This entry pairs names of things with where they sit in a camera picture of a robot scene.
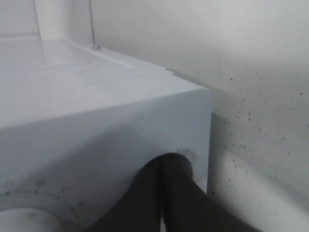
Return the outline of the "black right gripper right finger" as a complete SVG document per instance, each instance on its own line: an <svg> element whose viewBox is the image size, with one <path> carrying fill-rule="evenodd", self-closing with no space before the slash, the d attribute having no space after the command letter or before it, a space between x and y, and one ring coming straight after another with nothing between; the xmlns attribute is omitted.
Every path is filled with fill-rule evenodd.
<svg viewBox="0 0 309 232"><path fill-rule="evenodd" d="M242 222L216 205L193 181L192 167L180 154L159 157L168 232L242 232Z"/></svg>

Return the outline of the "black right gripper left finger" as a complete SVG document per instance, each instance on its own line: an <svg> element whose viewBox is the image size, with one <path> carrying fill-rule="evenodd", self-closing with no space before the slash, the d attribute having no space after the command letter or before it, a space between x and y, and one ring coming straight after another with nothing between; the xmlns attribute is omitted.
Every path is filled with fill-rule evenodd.
<svg viewBox="0 0 309 232"><path fill-rule="evenodd" d="M158 232L161 224L160 157L134 177L122 198L86 232Z"/></svg>

